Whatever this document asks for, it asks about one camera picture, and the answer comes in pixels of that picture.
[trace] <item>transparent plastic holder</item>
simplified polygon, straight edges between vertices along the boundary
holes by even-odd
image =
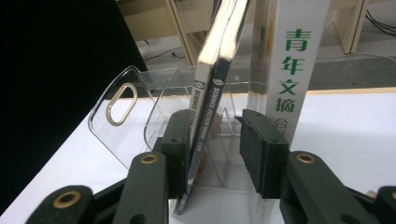
[[[223,195],[227,203],[243,208],[238,215],[243,223],[267,223],[274,201],[262,200],[255,192],[239,154],[241,124],[235,116],[242,116],[242,110],[247,107],[249,67],[250,61],[231,65],[217,118],[206,142],[205,164],[193,191],[195,194],[216,192],[216,195]],[[171,115],[189,108],[194,74],[195,66],[150,72],[127,68],[108,86],[93,109],[89,117],[92,133],[128,169],[134,156],[153,149],[157,138],[163,136]],[[129,90],[126,83],[135,86],[136,91]],[[126,113],[133,104],[132,110]],[[125,117],[125,121],[112,123],[110,110],[115,112],[114,119]],[[205,223],[199,218],[192,219],[201,217],[199,211],[203,211],[202,207],[210,207],[209,203],[213,202],[197,203],[196,197],[190,196],[186,210],[191,209],[197,214],[178,219]],[[219,223],[233,223],[233,209],[228,205],[216,207],[209,215],[230,214]]]

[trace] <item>book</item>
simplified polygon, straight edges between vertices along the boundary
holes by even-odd
[[[264,0],[256,6],[247,108],[292,144],[331,0]]]
[[[221,7],[224,2],[227,1],[222,0],[216,17],[219,15],[219,13],[221,13]],[[195,73],[195,82],[197,81],[197,78],[203,77],[202,79],[199,79],[200,82],[198,84],[200,84],[200,86],[205,86],[205,89],[202,90],[203,93],[200,93],[200,95],[203,96],[200,99],[197,98],[195,95],[197,91],[192,88],[191,139],[193,140],[191,144],[191,166],[188,173],[188,193],[183,195],[183,198],[178,204],[178,214],[183,213],[183,210],[189,198],[189,193],[191,192],[193,185],[196,183],[201,159],[204,155],[205,143],[209,135],[211,124],[213,123],[219,107],[219,102],[225,86],[231,62],[237,51],[239,38],[245,24],[250,2],[251,0],[229,1],[230,5],[228,5],[227,8],[232,9],[232,14],[226,21],[225,29],[221,29],[221,40],[219,42],[219,45],[217,46],[219,52],[217,53],[218,56],[214,61],[213,65],[204,65],[204,63],[200,62],[200,59],[202,60],[206,58],[204,52],[205,47],[207,47],[206,43],[209,43],[208,46],[210,47],[210,49],[215,50],[215,46],[210,45],[210,35],[207,38],[208,41],[205,42],[203,51],[200,53],[197,70]],[[214,29],[216,29],[215,26],[211,28],[209,33],[211,31],[216,32]]]

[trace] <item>white table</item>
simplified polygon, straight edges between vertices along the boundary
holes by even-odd
[[[396,89],[309,92],[291,150],[317,154],[346,186],[359,192],[396,185]],[[95,193],[127,172],[91,134],[85,118],[0,217],[0,223],[24,223],[56,189],[85,185]],[[185,215],[171,216],[170,223],[248,223],[244,192],[198,188],[194,193],[195,204]],[[277,207],[270,223],[283,223]]]

